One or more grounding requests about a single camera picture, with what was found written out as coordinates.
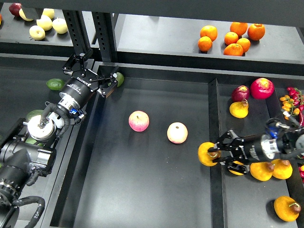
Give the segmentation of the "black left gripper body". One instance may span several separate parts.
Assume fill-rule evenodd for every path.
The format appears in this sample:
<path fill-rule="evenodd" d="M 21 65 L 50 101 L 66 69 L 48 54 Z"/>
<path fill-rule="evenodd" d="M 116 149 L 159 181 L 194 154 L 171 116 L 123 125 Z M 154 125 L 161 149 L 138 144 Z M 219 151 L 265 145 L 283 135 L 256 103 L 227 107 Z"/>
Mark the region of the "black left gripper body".
<path fill-rule="evenodd" d="M 101 87 L 101 82 L 101 77 L 90 69 L 73 72 L 59 93 L 61 100 L 58 104 L 68 111 L 83 108 Z"/>

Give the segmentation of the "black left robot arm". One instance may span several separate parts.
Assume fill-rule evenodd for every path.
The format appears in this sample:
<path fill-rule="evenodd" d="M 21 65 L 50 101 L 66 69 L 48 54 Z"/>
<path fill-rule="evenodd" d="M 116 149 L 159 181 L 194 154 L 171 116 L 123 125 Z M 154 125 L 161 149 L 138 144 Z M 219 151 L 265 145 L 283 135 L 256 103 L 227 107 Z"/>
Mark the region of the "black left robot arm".
<path fill-rule="evenodd" d="M 37 209 L 28 227 L 37 225 L 45 209 L 45 200 L 40 196 L 22 197 L 24 187 L 52 172 L 58 141 L 70 126 L 82 123 L 86 116 L 83 108 L 88 101 L 95 94 L 107 98 L 123 83 L 118 75 L 119 66 L 110 73 L 86 68 L 85 62 L 92 53 L 88 50 L 71 55 L 62 68 L 69 79 L 59 90 L 60 101 L 56 104 L 46 102 L 41 114 L 18 119 L 0 142 L 1 227 L 14 227 L 20 207 L 29 204 L 36 204 Z"/>

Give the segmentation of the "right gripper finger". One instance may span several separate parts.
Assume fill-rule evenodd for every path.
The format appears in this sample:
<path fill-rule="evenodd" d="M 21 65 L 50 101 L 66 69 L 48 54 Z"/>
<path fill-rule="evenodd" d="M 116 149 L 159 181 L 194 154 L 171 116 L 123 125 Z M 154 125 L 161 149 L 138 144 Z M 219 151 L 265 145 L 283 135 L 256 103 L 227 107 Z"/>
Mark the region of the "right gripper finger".
<path fill-rule="evenodd" d="M 235 152 L 239 149 L 240 146 L 243 146 L 244 143 L 245 140 L 238 136 L 232 129 L 230 129 L 217 139 L 214 146 L 208 149 L 208 152 Z"/>
<path fill-rule="evenodd" d="M 236 173 L 248 173 L 248 166 L 240 161 L 237 161 L 234 157 L 217 157 L 213 163 L 220 163 L 227 167 L 229 171 L 234 171 Z"/>

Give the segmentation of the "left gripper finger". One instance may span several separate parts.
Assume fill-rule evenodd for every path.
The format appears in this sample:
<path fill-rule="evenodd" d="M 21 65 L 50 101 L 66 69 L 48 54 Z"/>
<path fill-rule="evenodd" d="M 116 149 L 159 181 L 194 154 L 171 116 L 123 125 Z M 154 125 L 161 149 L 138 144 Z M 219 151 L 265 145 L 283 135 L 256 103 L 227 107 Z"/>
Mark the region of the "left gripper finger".
<path fill-rule="evenodd" d="M 117 72 L 119 66 L 105 67 L 100 66 L 94 83 L 97 83 L 94 92 L 99 93 L 102 98 L 107 98 L 118 87 Z"/>
<path fill-rule="evenodd" d="M 62 66 L 63 73 L 72 76 L 74 71 L 72 70 L 75 64 L 79 65 L 79 72 L 81 77 L 86 76 L 85 62 L 92 56 L 93 50 L 90 48 L 87 52 L 80 55 L 72 54 L 65 64 Z"/>

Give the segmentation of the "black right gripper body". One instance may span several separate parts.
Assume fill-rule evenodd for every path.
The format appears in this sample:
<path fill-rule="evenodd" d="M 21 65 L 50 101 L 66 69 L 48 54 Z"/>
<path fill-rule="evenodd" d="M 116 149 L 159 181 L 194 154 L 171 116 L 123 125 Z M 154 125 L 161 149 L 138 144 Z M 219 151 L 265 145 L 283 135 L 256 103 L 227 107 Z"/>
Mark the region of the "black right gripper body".
<path fill-rule="evenodd" d="M 282 141 L 267 134 L 242 137 L 238 142 L 234 158 L 243 164 L 271 162 L 282 152 Z"/>

